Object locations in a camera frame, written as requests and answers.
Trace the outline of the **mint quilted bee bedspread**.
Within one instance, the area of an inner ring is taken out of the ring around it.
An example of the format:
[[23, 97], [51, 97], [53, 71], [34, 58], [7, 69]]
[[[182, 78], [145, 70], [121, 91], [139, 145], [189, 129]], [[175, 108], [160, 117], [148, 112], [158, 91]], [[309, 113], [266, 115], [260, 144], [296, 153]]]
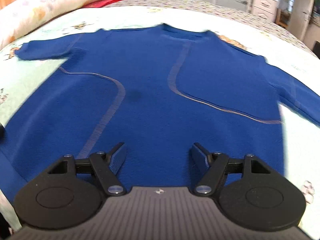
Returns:
[[[98, 29], [143, 28], [167, 23], [188, 31], [211, 30], [269, 64], [319, 91], [319, 59], [288, 31], [235, 9], [195, 0], [123, 0], [106, 8], [78, 9], [60, 16], [1, 50], [1, 123], [6, 124], [22, 102], [60, 64], [60, 60], [22, 63], [15, 48], [31, 40], [48, 40]], [[285, 176], [306, 197], [300, 227], [319, 239], [319, 128], [287, 107], [280, 109], [285, 143]]]

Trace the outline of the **rolled cream floral quilt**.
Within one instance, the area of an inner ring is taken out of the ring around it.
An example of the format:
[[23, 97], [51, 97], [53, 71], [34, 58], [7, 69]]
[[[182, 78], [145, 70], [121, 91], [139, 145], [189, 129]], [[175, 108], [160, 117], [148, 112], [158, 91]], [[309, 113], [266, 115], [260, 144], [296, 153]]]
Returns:
[[49, 20], [99, 0], [16, 0], [1, 9], [1, 48]]

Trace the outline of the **blue knit sweater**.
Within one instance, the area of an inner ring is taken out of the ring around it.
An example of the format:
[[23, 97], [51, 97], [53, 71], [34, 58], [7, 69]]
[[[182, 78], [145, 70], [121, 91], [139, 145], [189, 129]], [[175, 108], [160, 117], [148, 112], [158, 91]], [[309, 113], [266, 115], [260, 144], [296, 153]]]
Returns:
[[319, 124], [319, 96], [281, 69], [219, 39], [160, 24], [24, 43], [24, 63], [65, 59], [5, 126], [1, 190], [10, 200], [65, 154], [128, 148], [126, 188], [193, 187], [199, 142], [284, 171], [279, 104]]

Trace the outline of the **red cloth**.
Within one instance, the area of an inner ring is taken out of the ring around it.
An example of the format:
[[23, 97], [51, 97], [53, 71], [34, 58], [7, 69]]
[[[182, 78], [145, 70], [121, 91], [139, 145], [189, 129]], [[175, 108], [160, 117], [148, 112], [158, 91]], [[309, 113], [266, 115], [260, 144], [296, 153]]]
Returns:
[[84, 5], [82, 8], [102, 8], [107, 5], [110, 5], [110, 4], [113, 4], [116, 2], [120, 2], [120, 1], [122, 1], [122, 0], [99, 0], [99, 1], [89, 3], [87, 5]]

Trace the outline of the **white drawer cabinet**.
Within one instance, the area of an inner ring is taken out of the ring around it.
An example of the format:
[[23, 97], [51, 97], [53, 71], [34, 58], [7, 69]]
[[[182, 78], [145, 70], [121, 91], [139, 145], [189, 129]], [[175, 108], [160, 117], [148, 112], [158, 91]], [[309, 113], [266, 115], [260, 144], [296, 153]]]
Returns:
[[274, 22], [277, 5], [277, 0], [253, 0], [252, 14], [269, 22]]

